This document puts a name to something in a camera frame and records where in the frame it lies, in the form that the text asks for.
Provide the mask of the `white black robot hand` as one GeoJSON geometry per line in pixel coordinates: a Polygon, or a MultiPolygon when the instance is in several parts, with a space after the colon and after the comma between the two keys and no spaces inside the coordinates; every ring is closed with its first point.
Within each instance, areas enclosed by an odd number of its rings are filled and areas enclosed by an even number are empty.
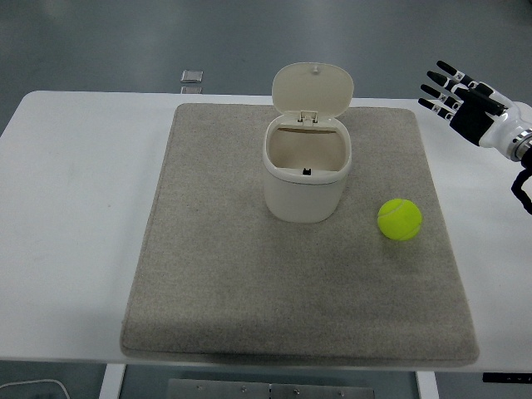
{"type": "Polygon", "coordinates": [[[418,103],[470,143],[496,148],[510,158],[511,150],[531,136],[531,123],[525,121],[516,103],[444,61],[436,65],[441,70],[428,71],[427,76],[437,87],[423,84],[421,89],[431,98],[421,98],[418,103]]]}

